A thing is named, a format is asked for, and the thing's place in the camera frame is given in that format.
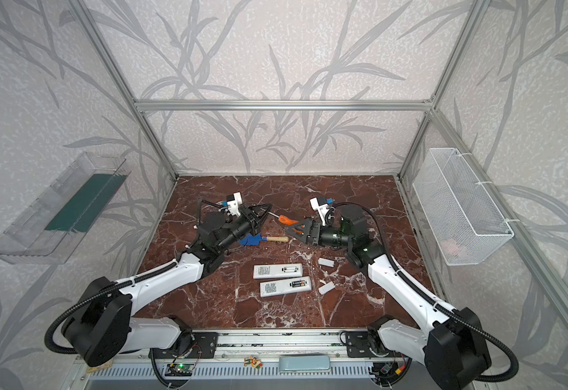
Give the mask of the orange handled screwdriver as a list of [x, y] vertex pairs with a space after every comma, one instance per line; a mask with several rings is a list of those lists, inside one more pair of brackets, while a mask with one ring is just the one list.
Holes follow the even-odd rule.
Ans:
[[280, 224], [283, 224], [283, 225], [286, 225], [286, 226], [292, 226], [294, 224], [298, 224], [297, 220], [290, 219], [285, 215], [278, 215], [278, 214], [274, 214], [273, 212], [270, 212], [269, 214], [272, 215]]

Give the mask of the white battery cover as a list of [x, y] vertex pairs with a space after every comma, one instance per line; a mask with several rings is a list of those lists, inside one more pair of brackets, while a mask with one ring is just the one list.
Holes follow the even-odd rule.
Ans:
[[319, 294], [321, 295], [326, 295], [328, 292], [332, 291], [333, 289], [335, 289], [335, 285], [333, 282], [329, 282], [327, 284], [324, 284], [323, 286], [321, 286], [318, 289]]
[[323, 266], [323, 267], [330, 267], [333, 268], [335, 265], [335, 261], [334, 260], [329, 260], [326, 258], [319, 258], [318, 259], [318, 264]]

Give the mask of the white remote control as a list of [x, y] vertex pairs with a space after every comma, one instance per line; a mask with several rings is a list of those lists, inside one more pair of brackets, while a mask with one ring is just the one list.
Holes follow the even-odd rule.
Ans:
[[279, 279], [275, 281], [262, 282], [260, 284], [260, 296], [275, 297], [292, 293], [308, 292], [311, 289], [312, 282], [309, 276]]
[[287, 279], [301, 276], [303, 276], [303, 267], [300, 263], [256, 265], [253, 271], [255, 280]]

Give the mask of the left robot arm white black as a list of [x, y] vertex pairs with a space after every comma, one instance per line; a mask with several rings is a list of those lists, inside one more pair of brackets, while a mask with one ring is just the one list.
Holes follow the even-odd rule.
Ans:
[[242, 205], [236, 216], [210, 213], [178, 258], [137, 276], [95, 279], [48, 328], [46, 347], [58, 354], [77, 354], [90, 367], [118, 354], [171, 348], [188, 331], [186, 326], [177, 319], [139, 318], [137, 313], [160, 297], [212, 275], [230, 246], [260, 233], [271, 208], [269, 203]]

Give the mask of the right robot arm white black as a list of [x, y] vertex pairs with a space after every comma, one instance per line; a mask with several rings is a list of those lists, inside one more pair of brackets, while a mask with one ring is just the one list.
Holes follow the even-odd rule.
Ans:
[[305, 219], [286, 232], [306, 245], [344, 250], [346, 259], [415, 321], [416, 326], [410, 327], [385, 316], [369, 325], [368, 347], [373, 354], [401, 354], [419, 362], [442, 389], [463, 389], [490, 368], [485, 337], [474, 331], [480, 323], [477, 316], [456, 310], [410, 276], [372, 237], [363, 207], [343, 206], [337, 226]]

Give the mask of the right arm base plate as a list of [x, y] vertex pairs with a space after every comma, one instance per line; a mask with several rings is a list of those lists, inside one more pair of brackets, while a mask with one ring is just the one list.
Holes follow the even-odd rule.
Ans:
[[368, 331], [341, 331], [339, 340], [347, 350], [349, 358], [377, 358], [372, 351]]

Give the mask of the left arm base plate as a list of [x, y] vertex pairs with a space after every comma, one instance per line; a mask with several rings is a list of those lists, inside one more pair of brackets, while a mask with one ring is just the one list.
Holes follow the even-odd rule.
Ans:
[[176, 344], [179, 358], [214, 358], [219, 334], [210, 331], [183, 333]]

